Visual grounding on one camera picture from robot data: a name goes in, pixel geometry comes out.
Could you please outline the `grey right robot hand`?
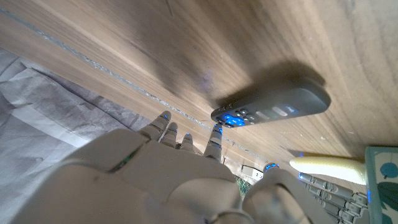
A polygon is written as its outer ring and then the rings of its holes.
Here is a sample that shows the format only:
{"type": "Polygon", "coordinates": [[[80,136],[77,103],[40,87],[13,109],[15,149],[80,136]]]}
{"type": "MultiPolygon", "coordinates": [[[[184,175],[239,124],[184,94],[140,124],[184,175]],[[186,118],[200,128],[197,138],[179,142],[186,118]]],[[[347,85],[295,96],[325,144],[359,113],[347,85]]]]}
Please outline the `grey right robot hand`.
{"type": "Polygon", "coordinates": [[[330,223],[289,172],[272,166],[246,195],[221,162],[216,124],[203,155],[177,147],[168,111],[137,132],[105,134],[53,167],[14,223],[330,223]]]}

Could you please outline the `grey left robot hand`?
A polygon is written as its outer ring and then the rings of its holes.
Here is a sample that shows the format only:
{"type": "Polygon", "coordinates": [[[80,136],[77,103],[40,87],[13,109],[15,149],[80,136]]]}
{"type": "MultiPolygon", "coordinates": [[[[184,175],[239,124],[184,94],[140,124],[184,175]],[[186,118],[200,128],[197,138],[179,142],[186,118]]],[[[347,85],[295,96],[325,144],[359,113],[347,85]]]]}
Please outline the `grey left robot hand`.
{"type": "Polygon", "coordinates": [[[333,223],[370,224],[365,194],[300,172],[298,179],[327,212],[333,223]]]}

